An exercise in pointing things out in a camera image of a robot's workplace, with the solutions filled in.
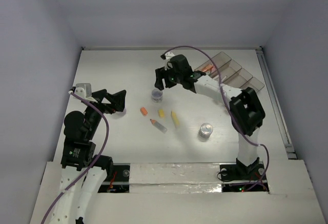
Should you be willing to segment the clip jar silver lid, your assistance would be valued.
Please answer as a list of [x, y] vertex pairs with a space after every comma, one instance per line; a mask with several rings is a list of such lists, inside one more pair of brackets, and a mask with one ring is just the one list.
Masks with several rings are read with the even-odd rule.
[[199, 136], [208, 139], [210, 138], [211, 134], [213, 133], [213, 126], [210, 123], [204, 123], [199, 128]]

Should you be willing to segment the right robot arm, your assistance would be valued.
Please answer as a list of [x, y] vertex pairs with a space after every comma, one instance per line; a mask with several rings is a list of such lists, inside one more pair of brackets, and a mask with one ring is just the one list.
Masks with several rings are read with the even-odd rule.
[[180, 84], [193, 93], [222, 103], [227, 108], [234, 129], [238, 132], [236, 173], [242, 179], [252, 176], [259, 164], [258, 134], [265, 118], [256, 91], [250, 87], [234, 88], [211, 78], [205, 72], [193, 70], [182, 54], [174, 55], [168, 52], [161, 58], [165, 60], [165, 64], [155, 70], [155, 87], [162, 91]]

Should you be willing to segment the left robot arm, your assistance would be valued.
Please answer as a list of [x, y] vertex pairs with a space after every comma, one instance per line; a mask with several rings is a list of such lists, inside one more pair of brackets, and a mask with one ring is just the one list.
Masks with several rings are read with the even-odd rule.
[[92, 92], [90, 84], [77, 84], [69, 90], [86, 109], [65, 116], [59, 193], [42, 223], [88, 222], [100, 186], [115, 177], [113, 159], [102, 154], [110, 132], [106, 115], [125, 110], [126, 93]]

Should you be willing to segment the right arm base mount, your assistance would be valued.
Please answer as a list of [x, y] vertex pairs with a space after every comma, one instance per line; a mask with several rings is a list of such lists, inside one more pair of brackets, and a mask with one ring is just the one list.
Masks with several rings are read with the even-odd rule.
[[264, 170], [259, 157], [249, 166], [236, 160], [234, 164], [220, 165], [216, 177], [223, 183], [223, 192], [269, 192]]

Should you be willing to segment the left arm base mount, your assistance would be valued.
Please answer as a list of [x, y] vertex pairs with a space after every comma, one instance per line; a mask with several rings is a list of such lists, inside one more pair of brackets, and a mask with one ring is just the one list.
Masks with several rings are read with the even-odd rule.
[[129, 193], [130, 164], [114, 164], [113, 172], [100, 185], [98, 193]]

